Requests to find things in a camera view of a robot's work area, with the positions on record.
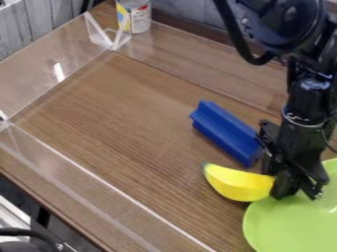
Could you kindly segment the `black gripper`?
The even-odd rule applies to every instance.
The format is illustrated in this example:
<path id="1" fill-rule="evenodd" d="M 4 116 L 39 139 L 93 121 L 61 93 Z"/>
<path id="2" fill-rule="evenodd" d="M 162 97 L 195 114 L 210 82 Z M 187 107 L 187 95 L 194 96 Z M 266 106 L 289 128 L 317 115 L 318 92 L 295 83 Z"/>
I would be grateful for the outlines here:
<path id="1" fill-rule="evenodd" d="M 299 122 L 282 113 L 282 123 L 259 121 L 257 140 L 263 147 L 262 173 L 275 177 L 270 195 L 281 200 L 303 192 L 319 198 L 329 175 L 321 161 L 329 137 L 329 123 Z"/>

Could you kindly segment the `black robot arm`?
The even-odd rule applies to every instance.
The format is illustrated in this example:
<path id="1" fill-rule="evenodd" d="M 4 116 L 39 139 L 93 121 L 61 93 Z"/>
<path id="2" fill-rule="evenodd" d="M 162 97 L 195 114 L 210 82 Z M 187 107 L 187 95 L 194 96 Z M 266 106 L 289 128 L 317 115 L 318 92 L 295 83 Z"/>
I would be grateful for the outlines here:
<path id="1" fill-rule="evenodd" d="M 271 196 L 322 194 L 329 175 L 321 154 L 337 129 L 337 17 L 325 0 L 235 0 L 253 37 L 286 58 L 289 99 L 282 123 L 259 122 L 262 172 L 275 181 Z"/>

